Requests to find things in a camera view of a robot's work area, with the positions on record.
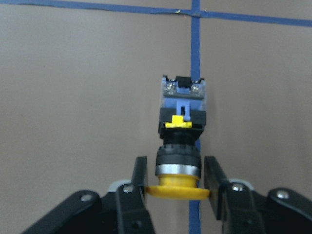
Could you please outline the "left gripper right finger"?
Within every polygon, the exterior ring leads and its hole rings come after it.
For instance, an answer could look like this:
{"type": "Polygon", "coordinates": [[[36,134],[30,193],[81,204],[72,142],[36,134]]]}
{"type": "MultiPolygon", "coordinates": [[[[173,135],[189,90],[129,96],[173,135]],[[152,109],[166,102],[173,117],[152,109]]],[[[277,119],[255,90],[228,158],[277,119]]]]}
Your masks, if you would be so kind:
{"type": "Polygon", "coordinates": [[[204,158],[204,187],[223,234],[310,234],[312,201],[289,188],[266,196],[247,182],[228,179],[214,156],[204,158]]]}

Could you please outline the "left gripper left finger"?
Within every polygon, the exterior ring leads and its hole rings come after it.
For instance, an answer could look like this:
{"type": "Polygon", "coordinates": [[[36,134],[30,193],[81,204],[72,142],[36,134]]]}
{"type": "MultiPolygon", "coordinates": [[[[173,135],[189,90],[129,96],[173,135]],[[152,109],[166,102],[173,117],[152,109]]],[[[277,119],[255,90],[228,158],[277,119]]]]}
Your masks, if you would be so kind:
{"type": "Polygon", "coordinates": [[[25,234],[153,234],[145,205],[147,157],[135,160],[131,180],[116,181],[107,194],[80,190],[27,228],[25,234]]]}

